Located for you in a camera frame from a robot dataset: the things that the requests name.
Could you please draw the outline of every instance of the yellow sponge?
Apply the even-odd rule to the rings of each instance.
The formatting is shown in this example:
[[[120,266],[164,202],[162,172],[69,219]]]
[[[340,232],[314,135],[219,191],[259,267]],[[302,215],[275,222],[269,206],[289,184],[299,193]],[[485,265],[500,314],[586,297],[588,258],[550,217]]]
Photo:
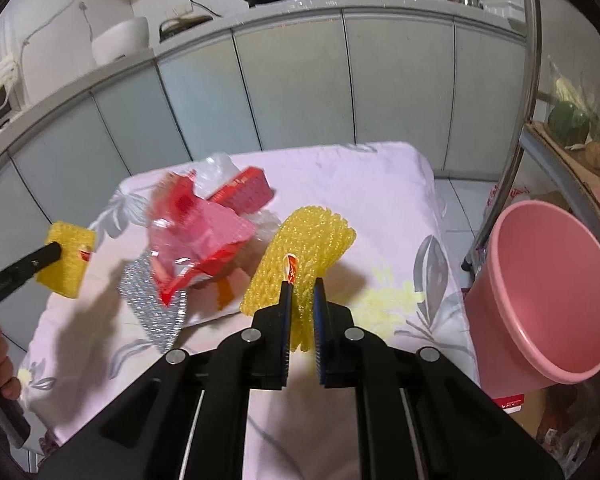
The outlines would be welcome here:
[[[62,254],[57,262],[40,270],[36,280],[62,296],[77,298],[95,241],[94,231],[56,222],[49,229],[45,243],[58,242]]]
[[[294,211],[280,226],[251,280],[240,310],[248,316],[278,302],[280,283],[288,280],[291,256],[295,274],[291,315],[291,350],[302,351],[314,344],[313,297],[315,279],[324,276],[351,247],[356,232],[347,221],[318,206]]]

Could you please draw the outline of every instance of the cloth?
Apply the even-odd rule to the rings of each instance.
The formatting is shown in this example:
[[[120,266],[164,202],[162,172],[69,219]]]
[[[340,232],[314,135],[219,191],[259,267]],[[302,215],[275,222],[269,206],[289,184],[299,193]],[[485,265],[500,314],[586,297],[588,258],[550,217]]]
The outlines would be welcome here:
[[[349,306],[359,326],[391,346],[408,351],[436,346],[477,381],[461,290],[437,242],[442,219],[433,174],[416,149],[401,142],[314,146],[234,155],[232,161],[240,169],[264,169],[276,192],[267,208],[281,221],[301,206],[320,205],[341,214],[356,230],[352,247],[325,276],[328,300]],[[160,358],[120,299],[117,284],[125,262],[147,244],[142,212],[165,171],[121,183],[93,225],[98,247],[80,296],[52,295],[29,346],[20,371],[23,399],[60,443]],[[189,322],[207,322],[181,334],[187,351],[213,349],[250,326],[251,318],[231,314],[248,278],[238,273],[229,281],[235,298],[222,310],[218,297],[226,290],[217,284],[190,295]],[[208,322],[211,317],[217,319]],[[294,352],[288,387],[251,394],[243,478],[358,475],[353,391],[321,388],[313,354]]]

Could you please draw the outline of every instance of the silver bolt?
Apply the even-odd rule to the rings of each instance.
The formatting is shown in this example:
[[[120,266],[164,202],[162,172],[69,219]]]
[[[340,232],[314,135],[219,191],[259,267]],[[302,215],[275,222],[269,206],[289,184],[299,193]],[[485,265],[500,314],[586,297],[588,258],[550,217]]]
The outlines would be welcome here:
[[[180,348],[174,348],[173,350],[168,352],[164,358],[167,359],[167,362],[170,365],[177,365],[183,362],[185,357],[187,357],[187,353],[184,350]]]
[[[365,332],[357,326],[352,326],[344,331],[344,337],[349,341],[360,341],[365,336]]]
[[[240,336],[242,337],[243,341],[246,341],[247,343],[253,343],[262,337],[262,332],[260,332],[260,330],[257,328],[247,328],[242,331]]]
[[[440,352],[431,346],[425,346],[422,350],[420,350],[420,358],[423,361],[435,363],[438,359],[440,359]]]

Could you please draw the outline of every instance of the tiled floor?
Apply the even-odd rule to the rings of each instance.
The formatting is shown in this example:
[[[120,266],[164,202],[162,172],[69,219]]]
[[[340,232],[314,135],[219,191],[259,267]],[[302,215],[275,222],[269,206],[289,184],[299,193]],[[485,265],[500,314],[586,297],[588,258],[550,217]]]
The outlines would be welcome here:
[[[460,265],[474,235],[482,224],[482,214],[494,182],[436,179],[436,192],[446,204],[443,218],[443,242],[449,253],[449,265],[460,286],[469,286],[470,276]]]

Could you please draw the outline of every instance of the gray cabinet door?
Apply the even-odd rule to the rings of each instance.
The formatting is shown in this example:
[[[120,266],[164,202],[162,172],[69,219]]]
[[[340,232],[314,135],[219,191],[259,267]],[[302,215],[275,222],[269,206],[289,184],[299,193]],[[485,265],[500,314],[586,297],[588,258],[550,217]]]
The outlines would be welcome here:
[[[456,26],[456,94],[445,169],[497,178],[522,98],[525,47]]]
[[[158,67],[194,158],[260,150],[230,36],[167,57]]]
[[[451,22],[345,13],[356,140],[405,140],[445,162],[454,87]]]
[[[52,221],[82,226],[96,219],[129,176],[92,98],[43,126],[13,159]]]
[[[190,160],[154,65],[93,93],[132,174]]]
[[[11,161],[4,157],[0,164],[4,164],[0,169],[2,270],[44,245],[49,222],[27,192]],[[33,338],[49,294],[48,289],[30,280],[0,304],[3,332],[24,349]]]
[[[263,149],[354,142],[340,15],[245,32],[235,41]]]

